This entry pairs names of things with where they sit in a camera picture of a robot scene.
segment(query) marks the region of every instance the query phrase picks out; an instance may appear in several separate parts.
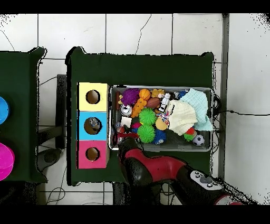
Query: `soccer ball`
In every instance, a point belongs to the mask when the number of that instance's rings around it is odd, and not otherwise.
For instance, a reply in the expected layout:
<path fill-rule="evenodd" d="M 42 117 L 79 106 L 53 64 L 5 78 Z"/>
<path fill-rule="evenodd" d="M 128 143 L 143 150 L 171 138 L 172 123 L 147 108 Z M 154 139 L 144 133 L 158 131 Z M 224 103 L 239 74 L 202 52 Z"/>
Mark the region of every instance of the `soccer ball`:
<path fill-rule="evenodd" d="M 192 142 L 196 146 L 202 146 L 205 142 L 205 139 L 202 135 L 196 135 L 196 137 L 192 140 Z"/>

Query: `light blue cloth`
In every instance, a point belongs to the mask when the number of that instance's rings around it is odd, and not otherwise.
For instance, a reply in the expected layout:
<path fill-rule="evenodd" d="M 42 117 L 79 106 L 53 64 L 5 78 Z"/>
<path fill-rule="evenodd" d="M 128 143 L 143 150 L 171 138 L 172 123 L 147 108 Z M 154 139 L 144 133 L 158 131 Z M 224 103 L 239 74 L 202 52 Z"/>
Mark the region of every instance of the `light blue cloth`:
<path fill-rule="evenodd" d="M 208 101 L 204 92 L 190 89 L 180 101 L 187 102 L 190 104 L 196 113 L 198 122 L 194 124 L 195 130 L 213 130 L 213 126 L 210 122 L 209 117 L 207 117 Z"/>

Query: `orange ball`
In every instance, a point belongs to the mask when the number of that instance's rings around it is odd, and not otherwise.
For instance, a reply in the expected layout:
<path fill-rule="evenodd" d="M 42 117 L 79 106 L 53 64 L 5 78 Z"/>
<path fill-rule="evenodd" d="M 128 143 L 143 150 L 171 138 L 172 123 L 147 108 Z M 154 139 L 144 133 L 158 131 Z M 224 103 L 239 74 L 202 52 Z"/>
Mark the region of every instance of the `orange ball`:
<path fill-rule="evenodd" d="M 141 89 L 139 96 L 144 100 L 148 100 L 151 97 L 151 92 L 148 89 Z"/>

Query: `table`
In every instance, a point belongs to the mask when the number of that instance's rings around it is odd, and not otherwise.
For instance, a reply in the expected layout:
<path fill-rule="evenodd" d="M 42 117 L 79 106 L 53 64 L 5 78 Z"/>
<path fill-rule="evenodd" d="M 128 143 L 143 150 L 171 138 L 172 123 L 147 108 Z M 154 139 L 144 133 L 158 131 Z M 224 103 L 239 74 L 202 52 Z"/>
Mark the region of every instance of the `table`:
<path fill-rule="evenodd" d="M 113 55 L 86 54 L 72 48 L 67 65 L 67 183 L 124 182 L 117 151 L 111 151 L 106 169 L 76 168 L 76 90 L 77 82 L 101 82 L 108 85 L 186 86 L 212 88 L 214 55 Z M 208 152 L 147 152 L 149 156 L 171 155 L 186 161 L 194 169 L 209 174 Z"/>
<path fill-rule="evenodd" d="M 13 170 L 5 181 L 46 182 L 36 168 L 37 69 L 44 53 L 44 48 L 29 53 L 0 52 L 0 96 L 11 109 L 9 118 L 0 125 L 0 142 L 15 154 Z"/>

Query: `blue plate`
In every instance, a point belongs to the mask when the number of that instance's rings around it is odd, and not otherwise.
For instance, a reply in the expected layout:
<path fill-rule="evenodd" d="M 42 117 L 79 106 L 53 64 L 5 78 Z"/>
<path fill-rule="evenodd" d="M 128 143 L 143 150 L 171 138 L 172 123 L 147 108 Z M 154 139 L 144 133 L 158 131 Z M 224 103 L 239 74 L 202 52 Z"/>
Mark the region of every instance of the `blue plate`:
<path fill-rule="evenodd" d="M 0 125 L 7 119 L 9 114 L 9 107 L 2 97 L 0 97 Z"/>

